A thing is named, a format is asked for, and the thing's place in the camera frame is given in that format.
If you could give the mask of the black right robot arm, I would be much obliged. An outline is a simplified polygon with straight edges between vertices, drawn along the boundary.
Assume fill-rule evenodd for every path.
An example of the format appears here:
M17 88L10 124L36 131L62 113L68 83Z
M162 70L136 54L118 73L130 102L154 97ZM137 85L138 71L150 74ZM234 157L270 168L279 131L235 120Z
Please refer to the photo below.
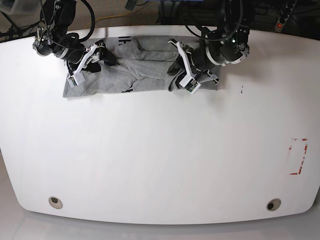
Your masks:
M99 62L104 62L108 67L117 65L117 58L107 49L104 40L98 40L88 47L83 44L93 35L96 18L91 5L86 0L82 3L89 10L91 20L89 32L84 37L76 32L68 33L68 27L76 16L75 0L40 2L40 22L33 49L42 57L53 54L65 61L69 76L81 71L97 73L101 70Z

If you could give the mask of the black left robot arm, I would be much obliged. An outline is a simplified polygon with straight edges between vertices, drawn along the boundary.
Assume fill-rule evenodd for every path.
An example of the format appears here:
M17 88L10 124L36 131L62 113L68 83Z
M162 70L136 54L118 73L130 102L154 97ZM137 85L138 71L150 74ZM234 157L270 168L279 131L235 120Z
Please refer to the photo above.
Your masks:
M221 1L215 30L202 26L190 12L187 3L181 3L179 9L188 15L200 31L197 34L188 25L185 26L199 39L199 46L193 48L173 38L168 41L178 52L178 57L167 70L167 74L173 77L168 89L185 89L191 94L199 89L217 90L221 68L240 63L250 53L250 28L243 24L246 20L244 3L241 0L238 3Z

